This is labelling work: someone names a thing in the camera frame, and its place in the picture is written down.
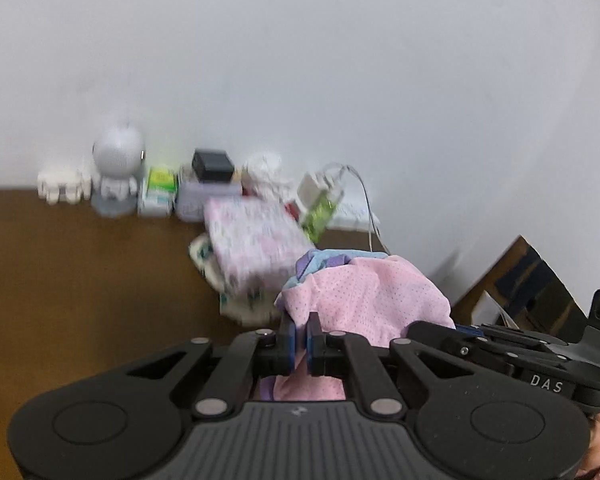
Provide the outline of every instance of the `gray ribbed panel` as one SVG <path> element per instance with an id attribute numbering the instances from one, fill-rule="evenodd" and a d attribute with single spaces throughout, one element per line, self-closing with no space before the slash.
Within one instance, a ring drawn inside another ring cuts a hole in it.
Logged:
<path id="1" fill-rule="evenodd" d="M 352 402 L 248 402 L 194 429 L 148 480 L 432 480 L 450 477 L 398 424 L 368 420 Z"/>

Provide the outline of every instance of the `black box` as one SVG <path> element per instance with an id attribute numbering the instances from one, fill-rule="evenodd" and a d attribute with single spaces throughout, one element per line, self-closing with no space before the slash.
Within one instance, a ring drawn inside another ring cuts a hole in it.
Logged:
<path id="1" fill-rule="evenodd" d="M 226 152 L 219 150 L 196 150 L 191 167 L 200 182 L 230 182 L 235 169 Z"/>

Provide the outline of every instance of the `blue fabric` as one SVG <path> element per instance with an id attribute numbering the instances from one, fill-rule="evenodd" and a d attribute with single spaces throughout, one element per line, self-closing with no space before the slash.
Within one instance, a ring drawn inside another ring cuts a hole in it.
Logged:
<path id="1" fill-rule="evenodd" d="M 282 290 L 294 288 L 296 285 L 304 282 L 309 274 L 318 272 L 327 267 L 335 267 L 338 264 L 347 264 L 353 258 L 378 258 L 384 259 L 388 256 L 386 253 L 372 253 L 369 251 L 357 251 L 348 249 L 325 249 L 319 251 L 317 249 L 309 251 L 296 264 L 298 274 L 289 278 Z"/>

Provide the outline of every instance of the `white power strip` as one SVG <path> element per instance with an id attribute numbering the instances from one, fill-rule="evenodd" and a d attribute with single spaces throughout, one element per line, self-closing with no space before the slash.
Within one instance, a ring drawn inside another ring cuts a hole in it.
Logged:
<path id="1" fill-rule="evenodd" d="M 380 229 L 380 221 L 375 213 L 371 213 L 374 217 L 376 227 Z M 331 229 L 343 229 L 345 231 L 364 231 L 369 229 L 369 212 L 365 202 L 349 201 L 345 199 L 338 204 L 331 222 Z"/>

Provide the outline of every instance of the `figurine head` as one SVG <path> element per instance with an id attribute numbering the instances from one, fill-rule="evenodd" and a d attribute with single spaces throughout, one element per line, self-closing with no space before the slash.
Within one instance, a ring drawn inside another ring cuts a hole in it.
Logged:
<path id="1" fill-rule="evenodd" d="M 93 144 L 93 161 L 102 176 L 128 178 L 135 174 L 144 159 L 144 140 L 127 126 L 112 128 Z"/>

